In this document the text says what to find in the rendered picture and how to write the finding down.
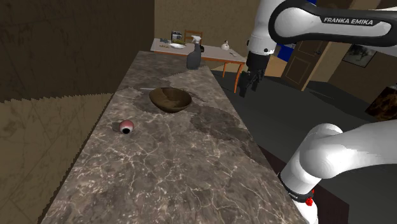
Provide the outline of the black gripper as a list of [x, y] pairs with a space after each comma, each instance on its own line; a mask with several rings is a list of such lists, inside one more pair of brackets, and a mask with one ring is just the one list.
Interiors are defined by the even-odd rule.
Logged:
[[258, 55], [253, 52], [249, 52], [247, 56], [247, 72], [243, 71], [240, 74], [238, 87], [239, 95], [245, 97], [246, 91], [250, 83], [252, 84], [251, 90], [256, 91], [259, 82], [263, 79], [265, 70], [268, 64], [267, 55]]

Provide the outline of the white table with orange legs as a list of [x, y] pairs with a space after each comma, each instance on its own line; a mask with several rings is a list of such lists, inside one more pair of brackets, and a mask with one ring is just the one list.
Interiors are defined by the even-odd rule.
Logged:
[[[166, 40], [164, 38], [155, 38], [153, 40], [150, 50], [155, 53], [164, 53], [169, 55], [180, 55], [187, 57], [187, 55], [194, 50], [194, 44], [192, 43], [192, 41], [185, 43], [184, 38], [181, 39], [179, 35], [180, 32], [172, 31], [171, 40]], [[228, 45], [228, 41], [225, 41], [221, 47], [201, 45], [201, 51], [201, 61], [208, 60], [224, 63], [223, 76], [225, 75], [227, 64], [239, 65], [235, 84], [233, 87], [233, 92], [236, 93], [239, 77], [242, 72], [242, 68], [246, 63], [246, 59], [240, 56], [233, 49], [231, 49]]]

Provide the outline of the brown panelled door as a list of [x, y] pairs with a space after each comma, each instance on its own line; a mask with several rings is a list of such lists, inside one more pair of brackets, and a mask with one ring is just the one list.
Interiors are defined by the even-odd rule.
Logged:
[[327, 45], [327, 41], [298, 42], [284, 68], [281, 79], [289, 86], [303, 91]]

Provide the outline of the grey spray bottle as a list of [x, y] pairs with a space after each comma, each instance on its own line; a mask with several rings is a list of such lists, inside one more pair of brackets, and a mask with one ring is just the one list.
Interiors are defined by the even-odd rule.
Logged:
[[194, 44], [194, 50], [187, 55], [186, 58], [186, 68], [196, 70], [199, 68], [201, 62], [201, 45], [200, 45], [200, 36], [192, 35], [192, 43]]

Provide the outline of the wooden chair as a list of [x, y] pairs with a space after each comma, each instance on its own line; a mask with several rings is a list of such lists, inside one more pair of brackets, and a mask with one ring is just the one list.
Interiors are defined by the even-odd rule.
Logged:
[[201, 37], [199, 43], [202, 44], [202, 37], [203, 37], [203, 32], [202, 31], [193, 31], [193, 30], [186, 30], [185, 29], [184, 42], [187, 43], [189, 41], [192, 41], [193, 40], [192, 36]]

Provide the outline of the brown wooden bowl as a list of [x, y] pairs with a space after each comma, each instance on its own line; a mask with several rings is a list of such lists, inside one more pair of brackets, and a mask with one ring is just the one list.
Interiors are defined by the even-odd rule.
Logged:
[[149, 92], [149, 98], [157, 108], [167, 113], [177, 113], [192, 103], [187, 91], [174, 87], [155, 88]]

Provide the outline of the pink eyeball-shaped ball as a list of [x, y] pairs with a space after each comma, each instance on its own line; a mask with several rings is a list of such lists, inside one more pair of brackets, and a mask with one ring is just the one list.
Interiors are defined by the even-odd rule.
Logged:
[[122, 134], [129, 134], [134, 130], [134, 123], [130, 120], [123, 120], [119, 123], [119, 131]]

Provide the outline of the dark marbled cabinet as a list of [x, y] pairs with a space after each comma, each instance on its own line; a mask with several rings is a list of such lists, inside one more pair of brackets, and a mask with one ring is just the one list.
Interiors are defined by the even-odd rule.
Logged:
[[365, 110], [378, 121], [397, 119], [397, 85], [386, 87]]

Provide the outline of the dark framed wall picture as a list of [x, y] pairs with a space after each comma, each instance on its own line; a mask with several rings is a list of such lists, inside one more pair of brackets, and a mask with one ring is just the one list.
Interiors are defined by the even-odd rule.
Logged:
[[377, 52], [361, 45], [351, 45], [342, 61], [365, 68]]

